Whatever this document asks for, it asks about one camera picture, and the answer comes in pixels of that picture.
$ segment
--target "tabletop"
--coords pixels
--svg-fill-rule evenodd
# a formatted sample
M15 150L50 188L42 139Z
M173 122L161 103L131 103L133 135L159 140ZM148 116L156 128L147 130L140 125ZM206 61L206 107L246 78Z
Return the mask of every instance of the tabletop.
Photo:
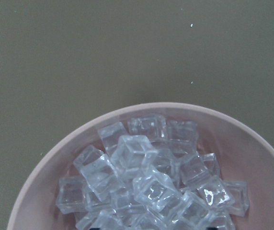
M63 137L147 102L223 112L274 147L274 1L0 0L0 229Z

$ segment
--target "pink bowl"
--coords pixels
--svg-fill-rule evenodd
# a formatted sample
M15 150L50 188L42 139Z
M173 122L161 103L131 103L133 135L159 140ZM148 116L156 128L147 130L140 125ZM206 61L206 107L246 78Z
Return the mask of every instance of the pink bowl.
M7 230L74 229L73 216L62 215L55 206L58 179L74 173L72 162L81 149L90 143L102 147L97 128L153 112L195 121L199 145L217 154L223 179L248 183L251 205L246 217L233 218L237 230L274 229L274 149L241 122L214 110L183 103L148 103L102 115L53 147L20 191Z

